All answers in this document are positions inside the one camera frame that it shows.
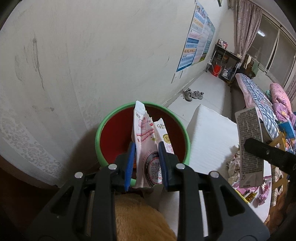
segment white table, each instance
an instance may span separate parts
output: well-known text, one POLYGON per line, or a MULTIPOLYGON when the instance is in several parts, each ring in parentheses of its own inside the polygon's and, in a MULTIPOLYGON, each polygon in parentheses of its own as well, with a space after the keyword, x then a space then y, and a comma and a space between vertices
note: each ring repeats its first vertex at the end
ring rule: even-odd
MULTIPOLYGON (((188 127, 191 142, 191 155, 189 166, 196 172, 208 174, 210 171, 218 171, 226 180, 228 170, 226 161, 237 152, 239 142, 237 125, 217 112, 200 105, 188 127)), ((271 175, 271 166, 264 161, 264 176, 271 175)), ((265 203, 255 208, 250 207, 264 222, 269 213, 271 191, 265 203)), ((161 194, 158 210, 164 215, 171 229, 178 231, 178 207, 179 192, 161 194)), ((205 204, 201 195, 201 207, 203 216, 204 236, 208 235, 205 204)))

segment baseboard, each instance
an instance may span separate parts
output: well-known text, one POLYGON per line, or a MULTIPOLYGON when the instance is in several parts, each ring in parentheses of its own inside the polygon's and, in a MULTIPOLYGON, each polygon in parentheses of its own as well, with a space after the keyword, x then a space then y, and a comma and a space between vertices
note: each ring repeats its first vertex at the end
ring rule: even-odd
POLYGON ((199 78, 205 70, 201 71, 197 76, 195 76, 189 83, 184 85, 182 89, 179 90, 178 93, 174 94, 166 103, 163 104, 164 107, 168 107, 171 103, 173 103, 182 93, 186 90, 197 78, 199 78))

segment pair of sneakers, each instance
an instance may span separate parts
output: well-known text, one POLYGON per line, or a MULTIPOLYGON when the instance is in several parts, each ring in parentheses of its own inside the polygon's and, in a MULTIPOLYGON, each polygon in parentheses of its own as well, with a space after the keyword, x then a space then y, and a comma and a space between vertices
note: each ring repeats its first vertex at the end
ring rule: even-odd
POLYGON ((187 90, 185 90, 183 92, 184 98, 187 101, 192 101, 193 99, 202 99, 203 98, 203 92, 199 92, 199 91, 191 91, 190 88, 188 88, 187 90))

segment window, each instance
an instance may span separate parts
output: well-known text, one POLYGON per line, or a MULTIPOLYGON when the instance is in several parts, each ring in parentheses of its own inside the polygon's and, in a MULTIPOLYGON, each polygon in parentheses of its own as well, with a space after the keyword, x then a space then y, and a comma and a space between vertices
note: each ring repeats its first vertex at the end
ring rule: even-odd
POLYGON ((263 15, 248 54, 273 82, 284 87, 295 62, 296 46, 281 26, 263 15))

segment green trash can rim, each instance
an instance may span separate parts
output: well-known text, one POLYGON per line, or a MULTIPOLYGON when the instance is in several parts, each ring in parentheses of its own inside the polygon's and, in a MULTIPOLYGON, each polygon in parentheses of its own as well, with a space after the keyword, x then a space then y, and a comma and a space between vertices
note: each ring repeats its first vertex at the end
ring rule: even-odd
MULTIPOLYGON (((158 108, 164 112, 166 112, 167 114, 169 114, 172 118, 174 118, 174 120, 179 124, 180 127, 182 127, 182 132, 183 132, 183 135, 184 135, 184 139, 185 139, 185 157, 184 157, 184 161, 183 163, 186 164, 186 165, 189 165, 189 158, 190 158, 190 140, 189 140, 189 136, 188 136, 188 133, 183 125, 183 123, 179 120, 179 118, 176 116, 176 114, 172 111, 170 111, 169 109, 161 106, 161 105, 158 105, 158 104, 155 104, 155 103, 152 103, 152 102, 142 102, 145 106, 151 106, 151 107, 155 107, 155 108, 158 108)), ((98 158, 98 161, 100 163, 100 165, 102 167, 105 167, 108 165, 108 162, 106 161, 105 157, 103 156, 103 153, 101 151, 101 147, 100 147, 100 138, 101 138, 101 133, 102 133, 102 130, 105 126, 105 124, 107 123, 107 121, 109 119, 111 119, 111 117, 113 117, 115 114, 117 114, 118 112, 124 110, 124 109, 127 109, 127 108, 130 108, 130 107, 134 107, 135 106, 135 102, 131 102, 131 103, 127 103, 127 104, 124 104, 118 108, 116 108, 114 111, 112 111, 111 113, 109 113, 104 119, 103 121, 100 123, 99 127, 98 127, 98 130, 96 132, 96 138, 95 138, 95 149, 96 149, 96 155, 97 155, 97 158, 98 158)), ((136 180, 135 179, 132 179, 131 180, 131 186, 133 187, 136 183, 136 180)))

